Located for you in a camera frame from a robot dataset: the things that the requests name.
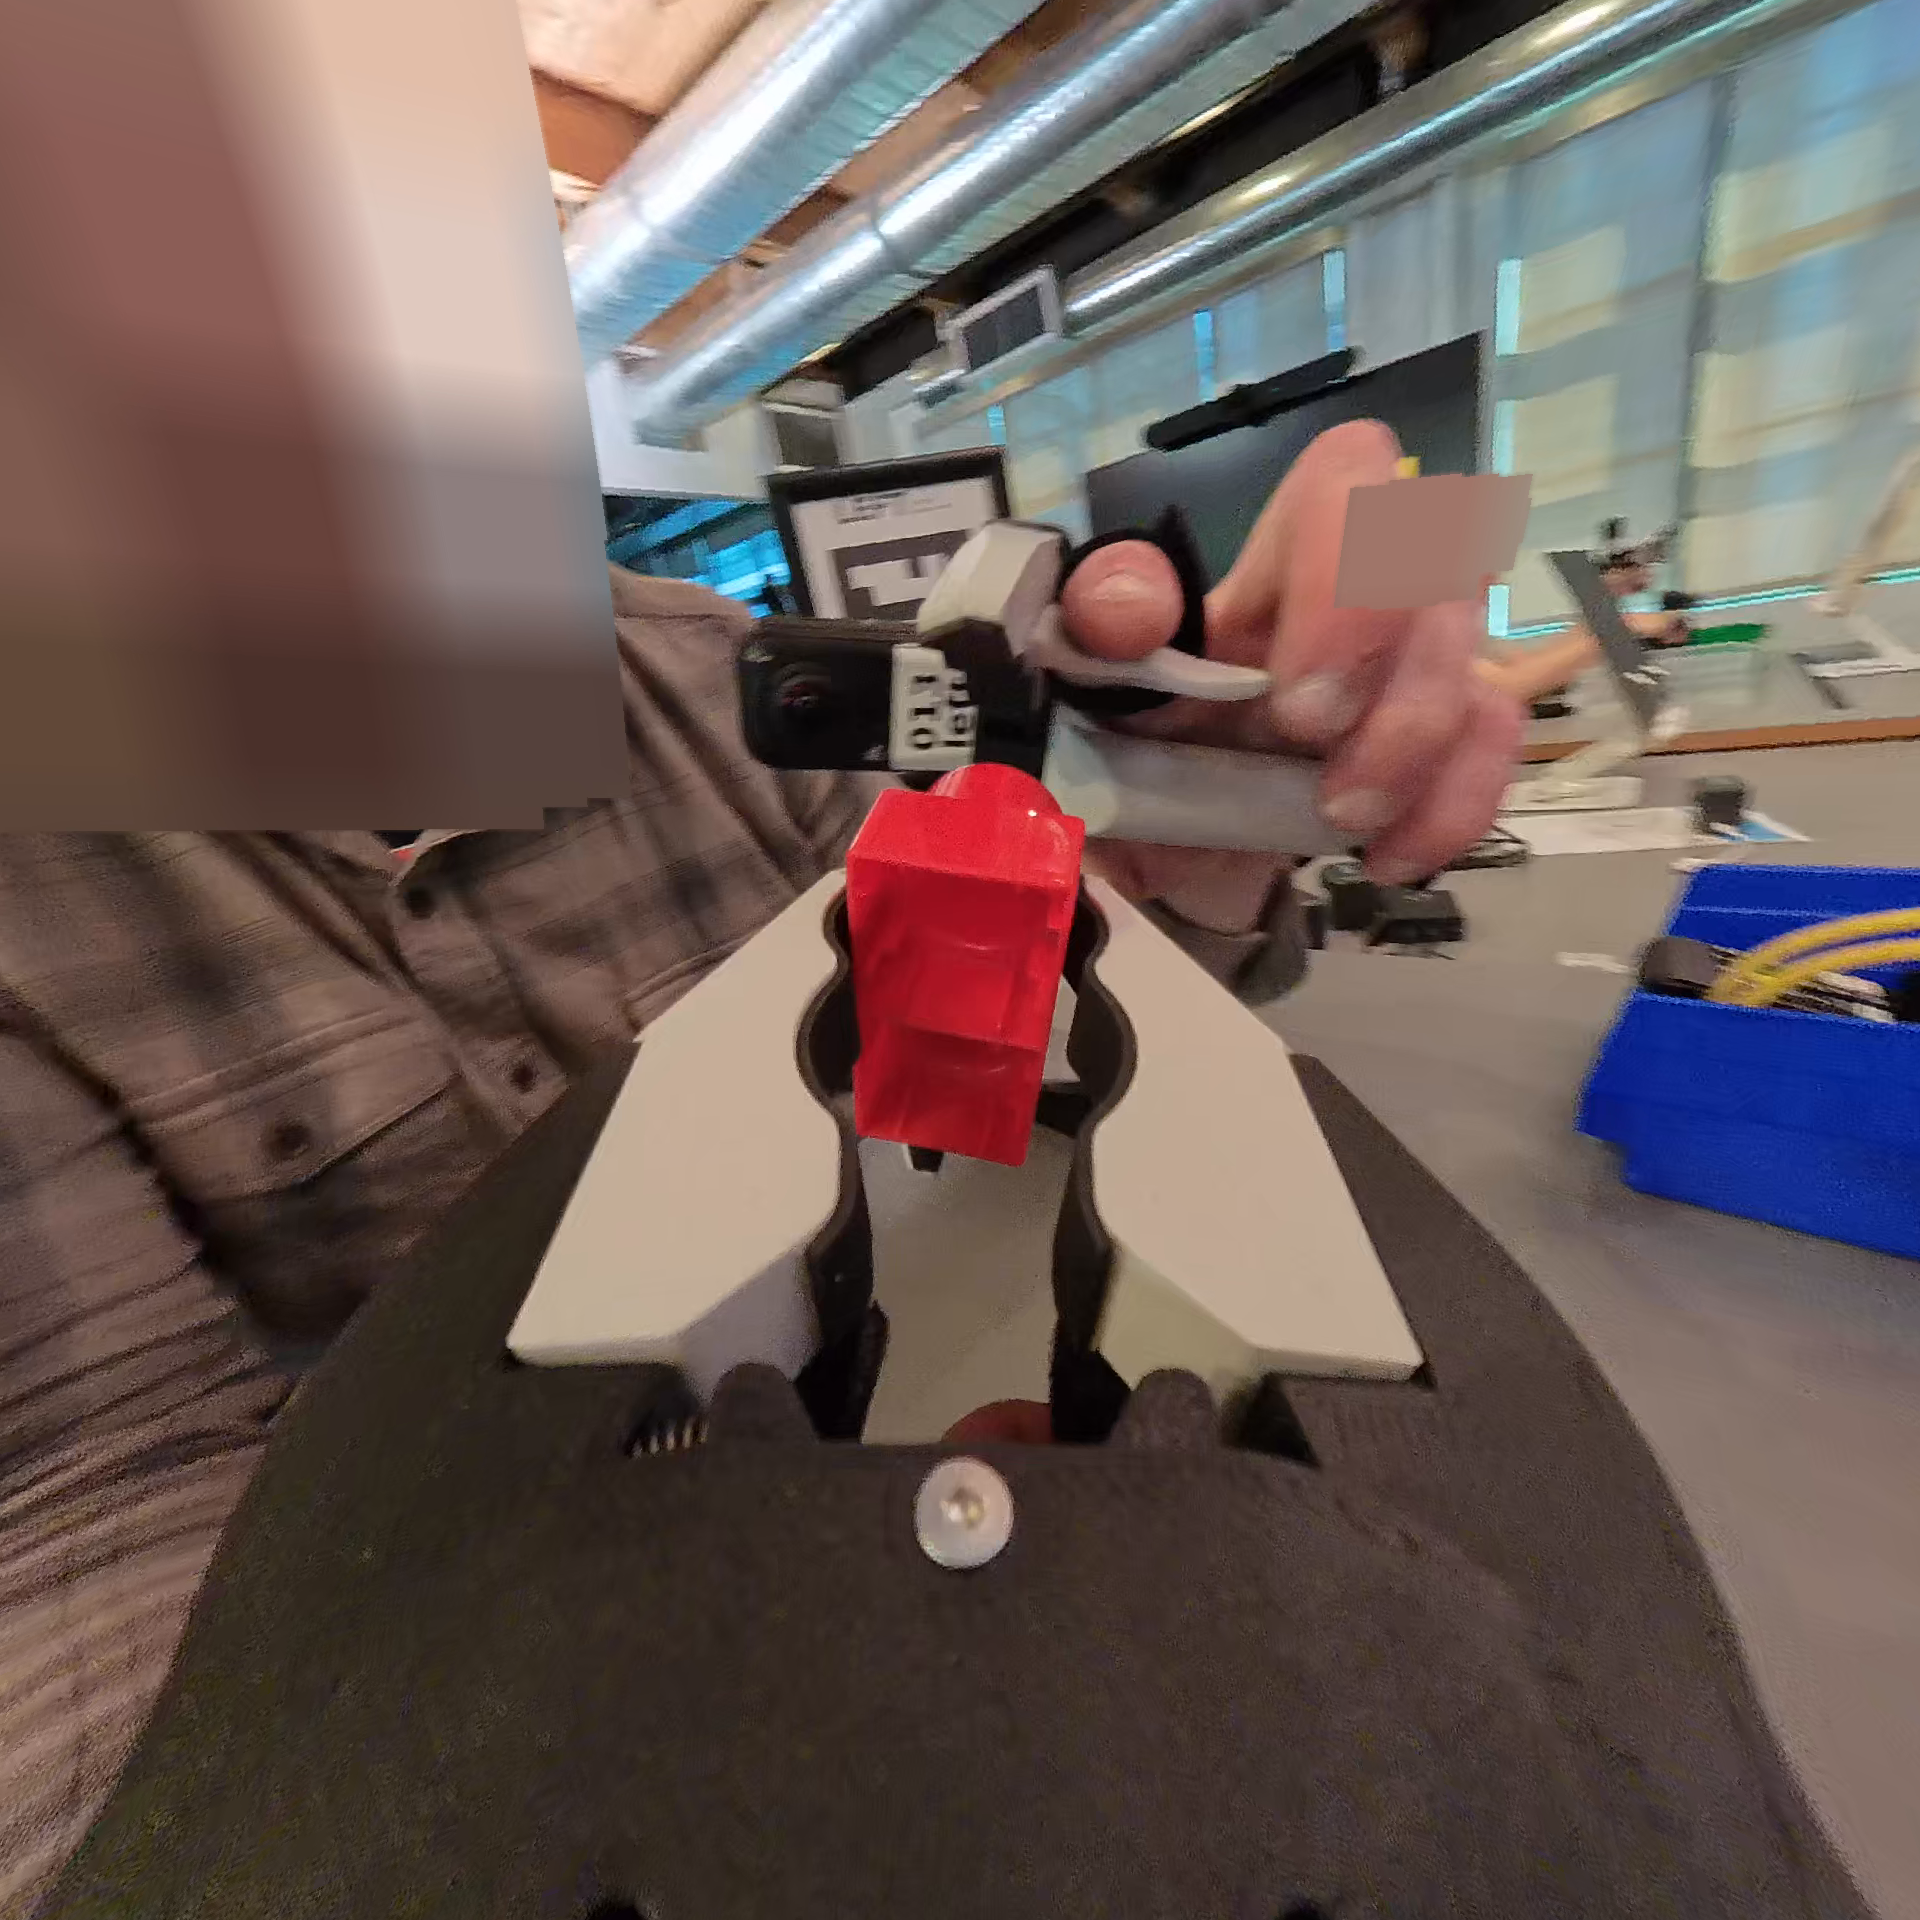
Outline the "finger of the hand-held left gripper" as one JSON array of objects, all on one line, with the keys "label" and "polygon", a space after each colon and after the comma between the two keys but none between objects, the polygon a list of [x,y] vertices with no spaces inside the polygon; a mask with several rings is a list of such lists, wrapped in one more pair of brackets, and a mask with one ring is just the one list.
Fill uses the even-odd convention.
[{"label": "finger of the hand-held left gripper", "polygon": [[994,630],[1009,657],[1027,657],[1058,630],[1065,532],[1027,519],[983,522],[928,590],[914,634]]}]

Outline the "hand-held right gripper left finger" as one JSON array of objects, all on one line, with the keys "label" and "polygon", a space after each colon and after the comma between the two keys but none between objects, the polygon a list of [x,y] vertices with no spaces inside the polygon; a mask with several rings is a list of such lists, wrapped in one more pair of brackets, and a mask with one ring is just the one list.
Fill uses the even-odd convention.
[{"label": "hand-held right gripper left finger", "polygon": [[843,875],[639,1037],[510,1353],[803,1378],[859,1344],[873,1231],[854,1137]]}]

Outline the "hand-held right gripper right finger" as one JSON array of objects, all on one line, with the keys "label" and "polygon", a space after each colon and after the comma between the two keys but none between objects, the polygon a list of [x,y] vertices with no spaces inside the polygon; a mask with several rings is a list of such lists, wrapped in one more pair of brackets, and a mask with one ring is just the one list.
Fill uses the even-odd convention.
[{"label": "hand-held right gripper right finger", "polygon": [[1054,1239],[1061,1353],[1120,1387],[1411,1381],[1422,1344],[1286,1042],[1108,885],[1065,979],[1094,1107]]}]

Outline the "red plastic block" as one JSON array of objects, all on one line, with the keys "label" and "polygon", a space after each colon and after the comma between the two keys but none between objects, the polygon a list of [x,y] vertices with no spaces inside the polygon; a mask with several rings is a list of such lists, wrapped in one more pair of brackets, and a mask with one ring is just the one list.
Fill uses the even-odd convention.
[{"label": "red plastic block", "polygon": [[1003,764],[873,805],[843,870],[864,1137],[1027,1157],[1080,847],[1085,827]]}]

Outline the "person's left hand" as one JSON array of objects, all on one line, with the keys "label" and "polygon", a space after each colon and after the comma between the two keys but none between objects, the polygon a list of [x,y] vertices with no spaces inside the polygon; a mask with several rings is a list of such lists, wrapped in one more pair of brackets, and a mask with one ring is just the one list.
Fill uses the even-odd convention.
[{"label": "person's left hand", "polygon": [[[1381,885],[1430,877],[1494,821],[1524,734],[1524,699],[1479,667],[1492,582],[1494,576],[1473,598],[1406,614],[1336,608],[1336,559],[1313,528],[1263,532],[1209,593],[1209,654],[1265,667],[1263,703],[1165,703],[1131,715],[1120,734],[1305,751],[1343,847],[1363,847]],[[1098,657],[1144,657],[1179,619],[1179,576],[1144,538],[1065,576],[1061,624]],[[1286,857],[1151,841],[1094,841],[1085,870],[1212,932],[1251,932],[1290,875]]]}]

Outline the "framed tag poster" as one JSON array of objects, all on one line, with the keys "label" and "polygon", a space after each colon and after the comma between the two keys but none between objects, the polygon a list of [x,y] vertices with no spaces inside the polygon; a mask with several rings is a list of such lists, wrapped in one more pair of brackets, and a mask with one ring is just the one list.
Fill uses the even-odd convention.
[{"label": "framed tag poster", "polygon": [[939,450],[761,477],[803,619],[914,624],[948,559],[1009,519],[1003,450]]}]

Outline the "ceiling air vent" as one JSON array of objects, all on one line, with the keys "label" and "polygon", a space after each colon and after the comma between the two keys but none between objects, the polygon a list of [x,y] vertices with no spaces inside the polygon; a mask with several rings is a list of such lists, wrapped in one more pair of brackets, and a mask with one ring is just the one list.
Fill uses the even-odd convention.
[{"label": "ceiling air vent", "polygon": [[1010,357],[1065,340],[1058,271],[1032,271],[948,320],[948,357],[960,381],[995,372]]}]

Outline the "black video bar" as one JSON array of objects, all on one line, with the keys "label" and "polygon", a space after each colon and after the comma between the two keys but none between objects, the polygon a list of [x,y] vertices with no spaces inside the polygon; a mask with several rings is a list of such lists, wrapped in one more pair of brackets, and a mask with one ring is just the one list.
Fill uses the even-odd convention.
[{"label": "black video bar", "polygon": [[1322,392],[1343,389],[1354,372],[1354,357],[1363,357],[1354,347],[1330,347],[1330,352],[1316,352],[1295,370],[1271,372],[1271,381],[1230,384],[1219,401],[1204,401],[1181,412],[1151,417],[1144,428],[1144,442],[1159,455],[1179,455],[1179,450],[1237,432],[1237,428],[1257,428],[1265,417],[1280,417],[1280,412],[1316,405]]}]

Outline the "blue plastic bin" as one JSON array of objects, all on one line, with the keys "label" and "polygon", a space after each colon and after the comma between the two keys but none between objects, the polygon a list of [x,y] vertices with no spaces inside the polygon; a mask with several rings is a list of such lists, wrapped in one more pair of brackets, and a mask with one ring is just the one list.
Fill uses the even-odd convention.
[{"label": "blue plastic bin", "polygon": [[1619,1184],[1891,1256],[1920,1254],[1914,1022],[1740,1014],[1632,989],[1576,1134]]}]

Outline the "yellow item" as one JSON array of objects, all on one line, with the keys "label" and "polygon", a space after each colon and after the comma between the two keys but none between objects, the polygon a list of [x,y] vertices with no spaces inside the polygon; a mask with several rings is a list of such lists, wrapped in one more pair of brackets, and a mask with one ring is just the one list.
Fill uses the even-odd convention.
[{"label": "yellow item", "polygon": [[1914,1022],[1920,915],[1832,920],[1732,951],[1705,1003],[1740,1014],[1819,1014],[1876,1029]]}]

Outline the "black wall screen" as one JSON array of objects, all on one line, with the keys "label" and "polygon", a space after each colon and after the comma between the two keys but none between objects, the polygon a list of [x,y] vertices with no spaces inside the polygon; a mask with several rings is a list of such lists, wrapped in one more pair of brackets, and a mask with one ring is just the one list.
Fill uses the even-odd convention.
[{"label": "black wall screen", "polygon": [[1085,532],[1151,532],[1179,513],[1209,590],[1225,582],[1263,532],[1295,522],[1336,559],[1352,491],[1393,485],[1403,460],[1422,475],[1478,475],[1479,384],[1479,331],[1387,366],[1354,357],[1343,389],[1257,428],[1098,460]]}]

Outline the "silver ceiling duct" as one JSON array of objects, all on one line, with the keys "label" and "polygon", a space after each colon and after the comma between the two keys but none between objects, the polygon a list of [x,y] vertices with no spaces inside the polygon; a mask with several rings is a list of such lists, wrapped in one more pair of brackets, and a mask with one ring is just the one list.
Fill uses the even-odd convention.
[{"label": "silver ceiling duct", "polygon": [[[1019,86],[772,258],[746,294],[717,302],[635,372],[618,347],[704,281],[704,253],[752,241],[781,209],[803,165],[832,160],[832,135],[859,123],[881,86],[909,78],[909,39],[889,27],[955,27],[978,5],[823,5],[800,32],[752,32],[681,110],[596,188],[562,241],[589,392],[609,405],[603,432],[681,442],[710,417],[761,392],[810,352],[921,294],[978,250],[1115,165],[1251,102],[1313,39],[1369,5],[1115,5],[1032,59]],[[1080,271],[1058,326],[1100,332],[1129,307],[1164,301],[1181,275],[1212,275],[1237,250],[1265,250],[1316,226],[1343,199],[1417,179],[1485,135],[1543,122],[1594,89],[1640,78],[1726,39],[1765,39],[1834,5],[1556,5],[1509,36],[1406,86],[1303,157],[1221,188],[1144,245]]]}]

